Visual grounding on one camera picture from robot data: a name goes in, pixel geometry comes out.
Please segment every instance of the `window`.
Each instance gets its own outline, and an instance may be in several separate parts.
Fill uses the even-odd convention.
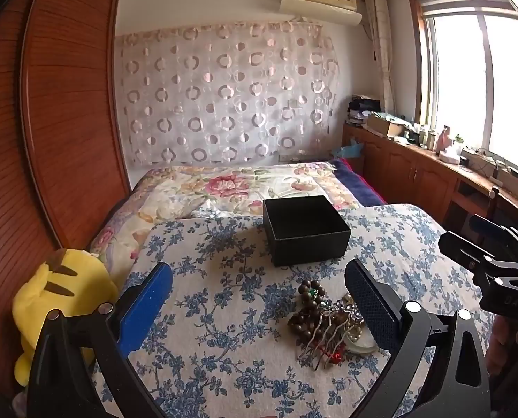
[[[518,167],[518,14],[507,0],[418,0],[421,122]]]

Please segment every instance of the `black box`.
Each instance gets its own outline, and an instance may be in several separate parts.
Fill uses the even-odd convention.
[[[351,233],[324,196],[265,199],[263,223],[275,266],[341,257]]]

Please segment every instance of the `window blind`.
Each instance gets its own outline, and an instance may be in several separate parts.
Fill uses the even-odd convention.
[[[418,0],[422,17],[482,14],[502,15],[518,19],[518,12],[508,0]]]

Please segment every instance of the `patterned curtain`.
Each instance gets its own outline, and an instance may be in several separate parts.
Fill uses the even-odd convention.
[[[260,162],[330,148],[339,66],[319,25],[164,29],[116,46],[122,142],[134,164]]]
[[[387,0],[366,0],[367,16],[370,22],[371,38],[381,80],[381,100],[383,110],[394,114],[395,98],[391,85],[391,23]]]

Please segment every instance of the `wooden cabinet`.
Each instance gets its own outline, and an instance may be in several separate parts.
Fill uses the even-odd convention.
[[[430,153],[345,126],[343,140],[350,137],[364,143],[363,176],[389,204],[414,204],[444,220],[457,183],[447,166]]]
[[[422,159],[413,177],[414,204],[425,210],[433,219],[442,222],[447,213],[456,179],[432,160]]]
[[[385,195],[389,204],[413,203],[415,159],[408,152],[392,150],[386,174]]]
[[[384,190],[386,189],[385,172],[389,160],[388,152],[375,142],[364,141],[364,157],[364,179],[387,199],[384,196]]]

